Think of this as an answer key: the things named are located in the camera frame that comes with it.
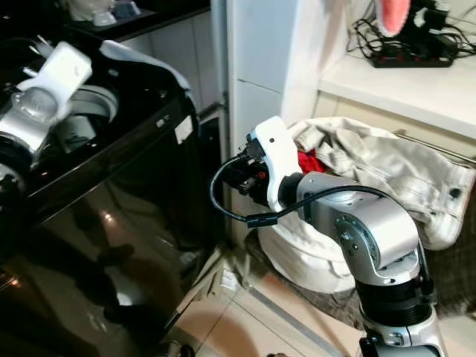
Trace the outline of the black washing machine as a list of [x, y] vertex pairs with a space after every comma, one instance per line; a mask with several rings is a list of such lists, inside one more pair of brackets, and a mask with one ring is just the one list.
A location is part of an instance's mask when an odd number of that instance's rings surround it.
[[89, 50], [55, 129], [67, 170], [4, 246], [1, 357], [188, 357], [171, 335], [224, 236], [193, 98], [166, 69]]

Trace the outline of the red garment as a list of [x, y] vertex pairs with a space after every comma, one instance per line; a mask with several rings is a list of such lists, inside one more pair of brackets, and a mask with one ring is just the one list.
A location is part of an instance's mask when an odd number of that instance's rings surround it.
[[315, 150], [297, 152], [297, 161], [302, 173], [313, 173], [313, 171], [325, 173], [327, 171], [327, 166], [317, 157]]

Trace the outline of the white fabric laundry bag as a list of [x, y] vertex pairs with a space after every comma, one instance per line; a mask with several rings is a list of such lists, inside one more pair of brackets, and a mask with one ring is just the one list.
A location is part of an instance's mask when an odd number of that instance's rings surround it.
[[355, 286], [342, 249], [295, 214], [259, 228], [262, 250], [276, 271], [300, 288], [336, 293]]

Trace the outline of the small white tag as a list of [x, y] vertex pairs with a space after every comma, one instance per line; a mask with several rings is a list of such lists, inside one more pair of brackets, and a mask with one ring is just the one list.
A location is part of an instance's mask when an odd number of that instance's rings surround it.
[[241, 289], [240, 279], [234, 274], [234, 272], [229, 271], [226, 268], [222, 268], [217, 275], [218, 287], [221, 290], [228, 290], [229, 294], [232, 295], [234, 292], [238, 292]]

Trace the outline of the white cabinet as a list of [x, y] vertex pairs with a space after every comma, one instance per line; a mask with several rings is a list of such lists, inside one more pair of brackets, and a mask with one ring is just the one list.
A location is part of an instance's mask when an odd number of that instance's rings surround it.
[[273, 116], [346, 116], [476, 159], [476, 58], [374, 68], [347, 50], [372, 0], [212, 0], [223, 156]]

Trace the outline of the beige garment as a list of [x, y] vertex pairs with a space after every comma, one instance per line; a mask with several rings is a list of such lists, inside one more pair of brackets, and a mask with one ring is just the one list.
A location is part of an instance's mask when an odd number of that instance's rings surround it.
[[429, 251], [456, 243], [476, 169], [348, 117], [299, 121], [289, 132], [299, 150], [315, 153], [334, 176], [390, 194], [422, 226]]

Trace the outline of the grey washer lid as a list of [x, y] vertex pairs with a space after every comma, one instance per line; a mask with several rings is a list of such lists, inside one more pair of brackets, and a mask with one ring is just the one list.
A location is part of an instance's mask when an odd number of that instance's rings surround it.
[[193, 98], [193, 92], [191, 91], [190, 82], [187, 81], [187, 78], [184, 77], [181, 72], [177, 71], [172, 65], [167, 64], [167, 62], [160, 61], [154, 57], [150, 57], [149, 55], [143, 54], [143, 52], [139, 52], [136, 50], [132, 50], [132, 48], [128, 47], [128, 45], [123, 45], [121, 43], [117, 43], [113, 40], [105, 40], [102, 41], [99, 51], [105, 57], [108, 57], [112, 60], [118, 61], [126, 61], [126, 62], [145, 62], [145, 64], [153, 65], [153, 67], [160, 67], [169, 71], [173, 77], [176, 79], [178, 85], [184, 89], [184, 93], [188, 98]]

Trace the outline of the dark counter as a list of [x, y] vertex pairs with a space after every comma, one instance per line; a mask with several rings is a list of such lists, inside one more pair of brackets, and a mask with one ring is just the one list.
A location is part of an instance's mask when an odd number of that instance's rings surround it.
[[210, 10], [210, 0], [133, 0], [141, 14], [104, 27], [71, 20], [61, 0], [2, 0], [3, 35], [41, 35], [75, 42], [122, 42]]

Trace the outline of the black power strip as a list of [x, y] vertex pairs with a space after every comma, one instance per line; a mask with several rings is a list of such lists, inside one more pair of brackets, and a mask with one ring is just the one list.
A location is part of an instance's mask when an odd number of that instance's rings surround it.
[[448, 68], [455, 58], [418, 55], [405, 48], [385, 45], [381, 50], [373, 52], [368, 61], [374, 68]]

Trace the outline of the small grey bowl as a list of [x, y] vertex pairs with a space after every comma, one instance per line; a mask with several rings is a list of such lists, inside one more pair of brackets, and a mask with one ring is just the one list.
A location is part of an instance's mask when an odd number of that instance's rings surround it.
[[112, 5], [112, 15], [116, 20], [134, 18], [141, 13], [142, 10], [134, 0], [115, 0]]

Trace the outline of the dark floor mat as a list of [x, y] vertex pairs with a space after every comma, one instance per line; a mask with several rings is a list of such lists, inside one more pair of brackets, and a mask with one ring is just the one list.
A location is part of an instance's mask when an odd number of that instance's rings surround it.
[[[245, 248], [252, 257], [262, 260], [293, 295], [304, 299], [319, 312], [337, 321], [361, 329], [360, 303], [355, 288], [344, 292], [319, 293], [300, 288], [276, 271], [262, 250], [258, 234], [245, 236]], [[426, 251], [429, 272], [437, 289], [437, 314], [439, 318], [454, 318], [476, 314], [476, 236], [462, 238], [451, 248]]]

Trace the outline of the white vessel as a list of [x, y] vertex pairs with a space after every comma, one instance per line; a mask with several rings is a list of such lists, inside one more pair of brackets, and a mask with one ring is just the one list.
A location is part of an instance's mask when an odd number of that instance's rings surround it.
[[109, 26], [116, 22], [112, 9], [115, 0], [65, 0], [69, 17], [75, 22]]

